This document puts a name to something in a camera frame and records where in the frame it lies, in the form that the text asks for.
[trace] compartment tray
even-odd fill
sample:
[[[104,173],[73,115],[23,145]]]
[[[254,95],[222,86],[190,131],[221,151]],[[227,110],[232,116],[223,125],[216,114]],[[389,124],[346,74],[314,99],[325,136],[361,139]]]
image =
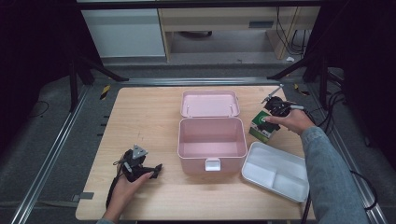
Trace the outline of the compartment tray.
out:
[[[297,203],[304,202],[308,196],[304,159],[260,142],[250,146],[242,176]]]

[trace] pink container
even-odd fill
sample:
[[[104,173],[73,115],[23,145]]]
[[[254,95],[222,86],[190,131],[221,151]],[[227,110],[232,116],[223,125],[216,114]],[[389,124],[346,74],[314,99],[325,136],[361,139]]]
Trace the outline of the pink container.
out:
[[[183,93],[177,153],[186,174],[240,172],[248,153],[233,91]]]

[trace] person's right hand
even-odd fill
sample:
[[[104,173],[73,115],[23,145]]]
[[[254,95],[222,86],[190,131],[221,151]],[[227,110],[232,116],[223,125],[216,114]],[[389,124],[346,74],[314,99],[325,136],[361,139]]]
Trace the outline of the person's right hand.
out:
[[[301,135],[306,129],[315,126],[305,112],[299,109],[292,109],[285,118],[268,116],[265,117],[265,121],[281,124],[298,135]]]

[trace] table top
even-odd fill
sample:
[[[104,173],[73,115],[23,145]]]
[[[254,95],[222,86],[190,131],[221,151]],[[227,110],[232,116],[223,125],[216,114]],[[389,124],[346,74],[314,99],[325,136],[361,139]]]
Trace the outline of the table top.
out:
[[[121,219],[131,220],[248,220],[300,219],[304,204],[292,202],[247,182],[237,174],[186,175],[177,155],[178,125],[184,91],[228,90],[236,93],[247,148],[259,141],[248,133],[261,101],[276,86],[145,87],[121,89],[94,159],[76,217],[102,217],[109,187],[116,175],[114,161],[134,144],[148,151],[144,166],[162,163],[157,179],[150,179],[134,196]],[[285,99],[283,91],[277,96]],[[282,127],[268,145],[303,157],[300,137]],[[308,218],[314,218],[313,212]]]

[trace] electronic device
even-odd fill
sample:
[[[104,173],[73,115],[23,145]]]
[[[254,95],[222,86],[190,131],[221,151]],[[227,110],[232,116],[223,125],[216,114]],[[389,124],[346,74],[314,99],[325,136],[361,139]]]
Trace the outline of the electronic device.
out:
[[[157,178],[161,169],[162,164],[157,165],[155,168],[144,167],[143,162],[145,161],[148,152],[138,145],[134,145],[133,149],[127,150],[120,161],[115,161],[113,165],[119,165],[117,176],[114,177],[111,183],[110,190],[108,191],[106,207],[110,204],[111,195],[113,194],[113,189],[116,187],[120,176],[125,175],[129,182],[134,182],[140,176],[153,172],[152,178]]]
[[[277,117],[286,117],[292,109],[300,109],[303,110],[305,114],[312,120],[312,122],[315,123],[312,115],[307,110],[305,110],[303,106],[297,105],[291,101],[283,101],[282,98],[273,96],[277,91],[282,89],[283,86],[283,84],[280,84],[276,90],[268,94],[268,96],[262,100],[262,104],[266,102],[264,108],[267,109],[271,115]]]

